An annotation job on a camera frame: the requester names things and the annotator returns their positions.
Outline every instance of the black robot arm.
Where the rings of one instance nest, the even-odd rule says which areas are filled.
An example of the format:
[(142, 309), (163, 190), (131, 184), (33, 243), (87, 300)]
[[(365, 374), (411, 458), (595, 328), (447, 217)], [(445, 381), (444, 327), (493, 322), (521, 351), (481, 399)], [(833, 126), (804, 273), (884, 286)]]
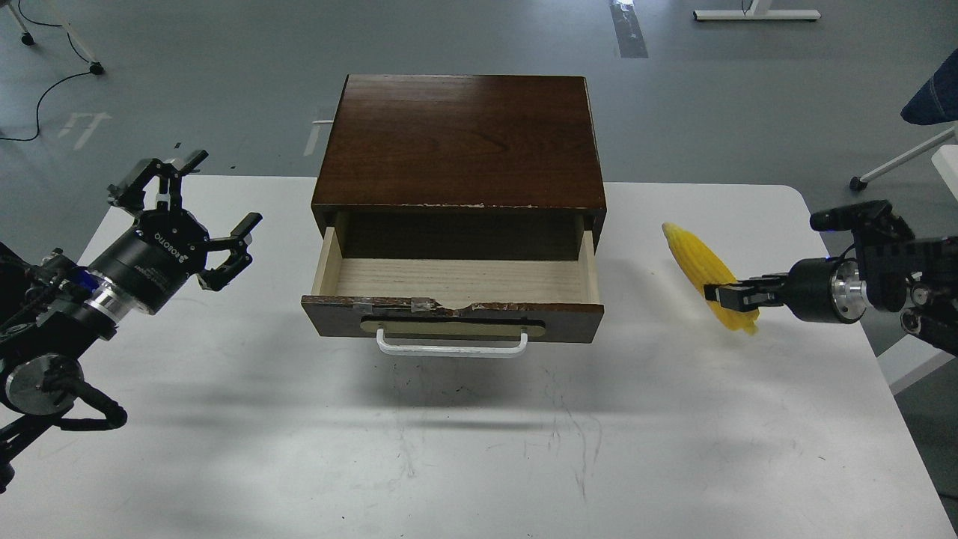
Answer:
[(785, 305), (815, 322), (853, 323), (868, 307), (901, 311), (905, 332), (958, 355), (958, 237), (916, 240), (888, 200), (817, 212), (810, 226), (851, 231), (855, 257), (800, 260), (788, 273), (706, 285), (706, 299), (739, 312)]
[[(11, 460), (51, 427), (105, 431), (122, 427), (126, 412), (83, 380), (80, 356), (97, 339), (110, 340), (131, 310), (155, 314), (196, 274), (200, 286), (219, 291), (252, 262), (250, 233), (262, 216), (250, 213), (229, 236), (210, 239), (186, 211), (183, 176), (207, 156), (194, 153), (176, 168), (159, 159), (141, 161), (108, 202), (133, 217), (133, 225), (89, 267), (56, 249), (33, 266), (0, 244), (0, 403), (23, 416), (0, 430), (0, 492), (13, 477)], [(156, 207), (144, 205), (146, 187), (159, 180)], [(207, 254), (228, 251), (207, 269)], [(102, 419), (64, 415), (76, 399)]]

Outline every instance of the yellow corn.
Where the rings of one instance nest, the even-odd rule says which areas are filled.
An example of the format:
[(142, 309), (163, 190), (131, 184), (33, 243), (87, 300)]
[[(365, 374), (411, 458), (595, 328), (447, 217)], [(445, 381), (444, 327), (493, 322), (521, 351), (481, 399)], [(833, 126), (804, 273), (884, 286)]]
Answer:
[[(673, 223), (662, 223), (662, 231), (669, 241), (669, 250), (675, 257), (675, 262), (702, 297), (705, 297), (703, 285), (722, 285), (736, 281), (732, 271), (695, 234)], [(758, 309), (739, 313), (725, 309), (715, 301), (706, 303), (712, 308), (718, 321), (731, 331), (741, 329), (748, 335), (755, 335), (759, 330), (755, 327), (755, 320), (759, 317)]]

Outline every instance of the white metal handle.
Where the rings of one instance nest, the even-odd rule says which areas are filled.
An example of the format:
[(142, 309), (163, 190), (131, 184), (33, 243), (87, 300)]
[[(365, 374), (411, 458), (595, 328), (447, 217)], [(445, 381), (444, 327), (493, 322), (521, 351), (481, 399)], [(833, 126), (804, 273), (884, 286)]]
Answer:
[(529, 344), (529, 334), (523, 329), (519, 344), (509, 348), (494, 346), (437, 346), (435, 344), (390, 344), (386, 330), (376, 330), (376, 344), (384, 354), (391, 356), (434, 356), (443, 358), (514, 358), (522, 355)]

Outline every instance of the gray floor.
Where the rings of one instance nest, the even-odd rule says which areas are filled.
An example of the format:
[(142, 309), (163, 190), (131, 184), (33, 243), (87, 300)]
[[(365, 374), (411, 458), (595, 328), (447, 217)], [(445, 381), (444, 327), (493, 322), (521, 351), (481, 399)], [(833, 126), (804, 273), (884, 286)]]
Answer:
[[(144, 157), (203, 148), (204, 173), (315, 176), (327, 132), (311, 152), (310, 122), (332, 117), (349, 73), (584, 75), (606, 181), (785, 184), (811, 210), (890, 199), (919, 236), (958, 234), (930, 155), (864, 194), (847, 187), (944, 130), (899, 110), (958, 47), (955, 0), (775, 2), (817, 8), (815, 23), (701, 23), (693, 9), (739, 0), (640, 0), (647, 59), (620, 58), (607, 0), (57, 4), (107, 73), (54, 89), (37, 140), (0, 141), (0, 239), (28, 260), (53, 246), (79, 255), (106, 185)], [(23, 10), (50, 20), (37, 0)], [(30, 26), (28, 48), (0, 16), (2, 136), (32, 135), (39, 95), (85, 69), (60, 29)], [(67, 129), (72, 114), (87, 116)], [(837, 253), (849, 237), (825, 241)], [(863, 326), (877, 353), (902, 335), (894, 315)], [(936, 381), (947, 388), (923, 390)], [(952, 454), (957, 387), (958, 374), (936, 373), (899, 400), (916, 439)], [(934, 421), (914, 419), (926, 410)], [(950, 459), (926, 463), (936, 481), (958, 478)]]

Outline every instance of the white table leg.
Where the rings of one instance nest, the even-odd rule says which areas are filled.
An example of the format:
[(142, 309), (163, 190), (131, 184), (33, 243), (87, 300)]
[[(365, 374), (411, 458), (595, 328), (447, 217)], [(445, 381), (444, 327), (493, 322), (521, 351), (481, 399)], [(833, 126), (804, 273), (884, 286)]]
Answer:
[(878, 356), (878, 366), (892, 394), (897, 395), (953, 357), (923, 340), (905, 336)]
[(63, 30), (73, 39), (73, 42), (77, 44), (78, 47), (86, 54), (86, 59), (90, 60), (90, 63), (99, 64), (100, 62), (93, 55), (93, 51), (90, 50), (86, 43), (77, 35), (77, 31), (70, 26), (70, 21), (66, 20), (66, 17), (63, 16), (63, 13), (57, 9), (57, 6), (54, 5), (53, 0), (44, 0), (44, 3), (47, 5), (47, 10), (50, 11), (50, 15), (57, 21), (57, 24), (63, 27)]
[(747, 11), (695, 10), (696, 20), (818, 20), (818, 10), (772, 10), (772, 0), (752, 0)]

